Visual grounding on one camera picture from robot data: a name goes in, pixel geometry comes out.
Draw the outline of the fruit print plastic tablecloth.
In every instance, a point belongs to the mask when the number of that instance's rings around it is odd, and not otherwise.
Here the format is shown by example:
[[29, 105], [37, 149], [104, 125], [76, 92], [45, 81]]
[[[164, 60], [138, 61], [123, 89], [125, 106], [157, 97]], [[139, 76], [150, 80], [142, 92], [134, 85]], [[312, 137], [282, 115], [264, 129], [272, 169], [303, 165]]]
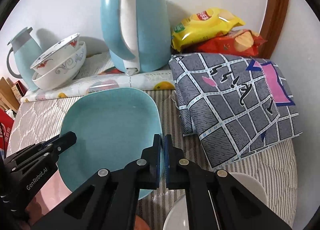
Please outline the fruit print plastic tablecloth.
[[174, 90], [172, 72], [168, 65], [163, 68], [128, 76], [115, 69], [109, 53], [86, 58], [77, 76], [60, 88], [27, 91], [21, 103], [84, 96], [101, 90], [131, 87], [140, 90]]

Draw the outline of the light blue thermos jug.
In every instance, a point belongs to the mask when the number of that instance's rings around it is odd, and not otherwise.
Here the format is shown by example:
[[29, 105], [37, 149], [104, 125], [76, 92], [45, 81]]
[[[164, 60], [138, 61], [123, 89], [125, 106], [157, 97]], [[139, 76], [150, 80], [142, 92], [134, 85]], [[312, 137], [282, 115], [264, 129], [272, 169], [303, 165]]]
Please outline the light blue thermos jug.
[[[9, 41], [8, 45], [11, 45], [11, 49], [7, 56], [7, 69], [10, 75], [16, 79], [23, 79], [29, 90], [33, 92], [38, 89], [38, 86], [33, 82], [32, 77], [35, 71], [31, 69], [31, 65], [43, 51], [30, 35], [32, 30], [32, 27], [25, 27]], [[9, 63], [11, 53], [14, 54], [15, 64], [19, 71], [18, 74], [12, 71]]]

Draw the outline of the large white bowl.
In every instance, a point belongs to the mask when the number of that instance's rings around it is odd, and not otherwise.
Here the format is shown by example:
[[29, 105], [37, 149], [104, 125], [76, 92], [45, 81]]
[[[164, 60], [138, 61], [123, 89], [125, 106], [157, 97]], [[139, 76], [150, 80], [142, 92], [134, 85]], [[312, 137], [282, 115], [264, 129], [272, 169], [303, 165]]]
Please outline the large white bowl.
[[[231, 172], [231, 175], [245, 186], [252, 194], [254, 194], [265, 205], [268, 205], [266, 191], [263, 185], [257, 179], [245, 173]], [[170, 210], [165, 223], [164, 230], [189, 229], [187, 202], [185, 194], [182, 195]]]

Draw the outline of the light blue square plate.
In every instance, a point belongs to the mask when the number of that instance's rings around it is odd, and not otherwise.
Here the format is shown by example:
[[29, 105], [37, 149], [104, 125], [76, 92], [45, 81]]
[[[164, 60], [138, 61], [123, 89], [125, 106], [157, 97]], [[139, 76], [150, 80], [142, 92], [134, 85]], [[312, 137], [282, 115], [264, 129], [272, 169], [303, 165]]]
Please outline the light blue square plate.
[[76, 101], [63, 118], [60, 133], [76, 134], [76, 143], [60, 154], [57, 165], [74, 192], [102, 168], [123, 169], [162, 134], [157, 105], [135, 88], [114, 88]]

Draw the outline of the lower patterned white bowl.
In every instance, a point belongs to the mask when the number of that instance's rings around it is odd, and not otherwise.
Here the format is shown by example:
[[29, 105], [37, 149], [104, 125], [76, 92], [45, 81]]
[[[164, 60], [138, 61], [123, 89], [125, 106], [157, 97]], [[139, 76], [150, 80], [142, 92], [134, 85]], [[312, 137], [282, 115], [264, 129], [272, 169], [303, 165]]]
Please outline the lower patterned white bowl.
[[86, 59], [86, 44], [80, 41], [73, 53], [68, 59], [51, 69], [44, 75], [35, 72], [32, 81], [42, 90], [51, 90], [61, 87], [63, 84], [72, 80], [78, 74], [80, 68]]

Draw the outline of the small brown clay bowl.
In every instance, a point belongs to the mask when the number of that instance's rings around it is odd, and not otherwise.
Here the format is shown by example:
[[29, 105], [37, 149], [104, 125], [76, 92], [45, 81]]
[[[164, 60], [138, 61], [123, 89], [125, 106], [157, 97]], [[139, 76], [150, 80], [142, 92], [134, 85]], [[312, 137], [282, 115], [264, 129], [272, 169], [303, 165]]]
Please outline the small brown clay bowl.
[[136, 216], [134, 230], [150, 230], [150, 227], [141, 217]]

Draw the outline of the red carton box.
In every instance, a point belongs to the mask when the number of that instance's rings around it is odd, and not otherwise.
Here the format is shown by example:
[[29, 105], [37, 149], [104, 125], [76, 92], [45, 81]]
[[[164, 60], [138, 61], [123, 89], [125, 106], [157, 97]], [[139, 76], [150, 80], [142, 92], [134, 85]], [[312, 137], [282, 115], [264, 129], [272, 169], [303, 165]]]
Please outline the red carton box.
[[1, 131], [0, 131], [1, 151], [6, 151], [8, 148], [14, 120], [10, 116], [8, 116], [8, 114], [5, 111], [0, 110], [0, 122], [1, 122]]

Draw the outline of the patterned white bowl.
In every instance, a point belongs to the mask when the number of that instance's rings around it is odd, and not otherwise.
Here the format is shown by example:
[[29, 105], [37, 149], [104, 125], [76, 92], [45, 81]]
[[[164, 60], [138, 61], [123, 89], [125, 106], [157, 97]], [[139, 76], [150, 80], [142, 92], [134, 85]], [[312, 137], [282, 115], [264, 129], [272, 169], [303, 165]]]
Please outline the patterned white bowl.
[[57, 42], [55, 45], [43, 52], [31, 64], [30, 68], [35, 70], [39, 75], [46, 74], [75, 53], [79, 36], [79, 33], [75, 33]]
[[44, 75], [35, 72], [32, 81], [42, 90], [51, 90], [61, 87], [63, 84], [72, 80], [78, 74], [80, 68], [86, 59], [86, 44], [80, 41], [73, 53], [68, 59], [51, 69]]

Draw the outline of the red snack bag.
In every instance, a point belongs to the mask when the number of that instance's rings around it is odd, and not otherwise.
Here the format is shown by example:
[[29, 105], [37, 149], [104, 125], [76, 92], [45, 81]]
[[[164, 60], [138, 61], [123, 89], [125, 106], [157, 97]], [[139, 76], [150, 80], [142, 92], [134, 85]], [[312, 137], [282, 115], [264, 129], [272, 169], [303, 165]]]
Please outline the red snack bag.
[[255, 57], [259, 53], [258, 48], [265, 42], [259, 33], [241, 29], [196, 44], [193, 46], [193, 51]]

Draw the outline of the brown cardboard boxes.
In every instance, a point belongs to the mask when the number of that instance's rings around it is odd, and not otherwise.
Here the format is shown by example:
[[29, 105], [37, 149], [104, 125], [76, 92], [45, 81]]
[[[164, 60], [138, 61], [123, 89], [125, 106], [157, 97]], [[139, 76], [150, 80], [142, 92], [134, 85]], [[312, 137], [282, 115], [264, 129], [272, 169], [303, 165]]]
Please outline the brown cardboard boxes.
[[21, 98], [26, 92], [27, 88], [20, 80], [16, 83], [8, 83], [4, 77], [1, 77], [1, 108], [17, 113], [21, 105]]

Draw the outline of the striped quilted table cover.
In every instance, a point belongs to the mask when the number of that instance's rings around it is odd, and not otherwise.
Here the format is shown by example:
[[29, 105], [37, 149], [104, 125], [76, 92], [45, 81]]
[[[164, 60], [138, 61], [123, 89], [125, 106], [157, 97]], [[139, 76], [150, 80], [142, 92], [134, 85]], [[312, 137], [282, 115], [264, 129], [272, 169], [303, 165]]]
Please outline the striped quilted table cover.
[[[197, 135], [184, 137], [178, 110], [171, 91], [149, 91], [161, 117], [164, 134], [170, 134], [176, 147], [183, 149], [189, 160], [204, 169], [209, 164]], [[11, 131], [7, 154], [11, 155], [31, 144], [59, 134], [63, 118], [78, 97], [22, 103]], [[297, 207], [297, 165], [291, 140], [281, 142], [255, 155], [227, 165], [229, 172], [248, 174], [257, 179], [266, 191], [267, 205], [289, 226], [293, 225]], [[167, 214], [184, 194], [168, 190], [162, 181], [159, 189], [141, 199], [137, 214], [151, 229], [162, 229]]]

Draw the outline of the brown wooden door frame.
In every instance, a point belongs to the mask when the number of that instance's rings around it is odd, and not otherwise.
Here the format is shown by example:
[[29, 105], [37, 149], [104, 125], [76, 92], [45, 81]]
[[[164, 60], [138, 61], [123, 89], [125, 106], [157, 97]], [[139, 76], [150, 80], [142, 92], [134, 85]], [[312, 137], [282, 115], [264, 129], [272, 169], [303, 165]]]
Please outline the brown wooden door frame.
[[280, 37], [289, 0], [267, 0], [260, 35], [267, 40], [259, 47], [259, 58], [270, 59]]

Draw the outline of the grey checked folded cloth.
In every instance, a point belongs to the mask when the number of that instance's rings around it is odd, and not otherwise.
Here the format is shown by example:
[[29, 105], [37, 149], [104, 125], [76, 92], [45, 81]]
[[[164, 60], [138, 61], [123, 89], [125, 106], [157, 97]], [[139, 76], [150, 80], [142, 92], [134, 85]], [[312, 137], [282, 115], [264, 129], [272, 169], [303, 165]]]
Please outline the grey checked folded cloth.
[[196, 134], [212, 170], [302, 133], [287, 80], [272, 61], [227, 54], [169, 61], [183, 135]]

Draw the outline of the upper patterned white bowl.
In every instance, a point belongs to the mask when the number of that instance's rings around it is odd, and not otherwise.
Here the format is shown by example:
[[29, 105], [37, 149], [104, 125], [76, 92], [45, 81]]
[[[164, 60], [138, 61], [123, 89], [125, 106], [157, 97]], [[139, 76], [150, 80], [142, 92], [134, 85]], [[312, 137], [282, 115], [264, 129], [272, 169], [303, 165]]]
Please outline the upper patterned white bowl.
[[39, 75], [46, 74], [75, 53], [79, 36], [79, 33], [75, 33], [57, 42], [55, 45], [43, 52], [31, 64], [30, 68], [35, 70]]

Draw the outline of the pink square plate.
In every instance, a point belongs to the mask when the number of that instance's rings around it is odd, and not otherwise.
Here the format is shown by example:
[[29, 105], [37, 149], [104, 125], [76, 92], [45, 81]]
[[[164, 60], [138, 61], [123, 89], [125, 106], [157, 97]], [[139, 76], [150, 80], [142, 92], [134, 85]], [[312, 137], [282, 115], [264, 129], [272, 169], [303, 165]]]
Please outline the pink square plate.
[[27, 206], [29, 224], [33, 225], [40, 220], [71, 193], [63, 182], [60, 172], [56, 171]]

